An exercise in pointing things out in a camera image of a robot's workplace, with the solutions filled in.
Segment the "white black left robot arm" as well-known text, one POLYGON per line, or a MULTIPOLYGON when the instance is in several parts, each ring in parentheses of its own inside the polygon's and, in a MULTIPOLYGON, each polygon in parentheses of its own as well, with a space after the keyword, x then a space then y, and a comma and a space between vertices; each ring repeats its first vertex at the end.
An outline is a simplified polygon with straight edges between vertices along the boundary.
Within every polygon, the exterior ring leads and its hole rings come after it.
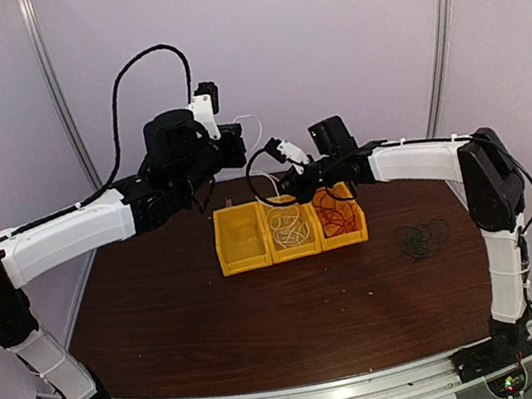
POLYGON ((64 399, 112 399, 98 377, 42 328, 23 287, 97 248, 156 230, 178 212, 206 209, 197 192, 247 159, 238 123, 212 111, 169 110, 144 126, 146 156, 136 174, 93 201, 0 232, 0 347, 13 352, 64 399))

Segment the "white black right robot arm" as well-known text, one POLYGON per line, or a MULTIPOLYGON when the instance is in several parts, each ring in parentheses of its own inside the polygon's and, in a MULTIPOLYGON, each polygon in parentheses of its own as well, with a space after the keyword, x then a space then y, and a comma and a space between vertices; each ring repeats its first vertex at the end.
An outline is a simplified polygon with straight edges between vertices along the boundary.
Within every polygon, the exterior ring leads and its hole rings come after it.
POLYGON ((393 180, 454 181, 464 187, 470 218, 487 249, 491 281, 490 339, 468 352, 473 363, 503 367, 515 360, 526 337, 529 253, 524 221, 524 176, 491 128, 471 135, 421 140, 376 140, 359 145, 333 116, 309 128, 320 158, 271 138, 266 152, 291 165, 280 189, 309 203, 319 189, 393 180))

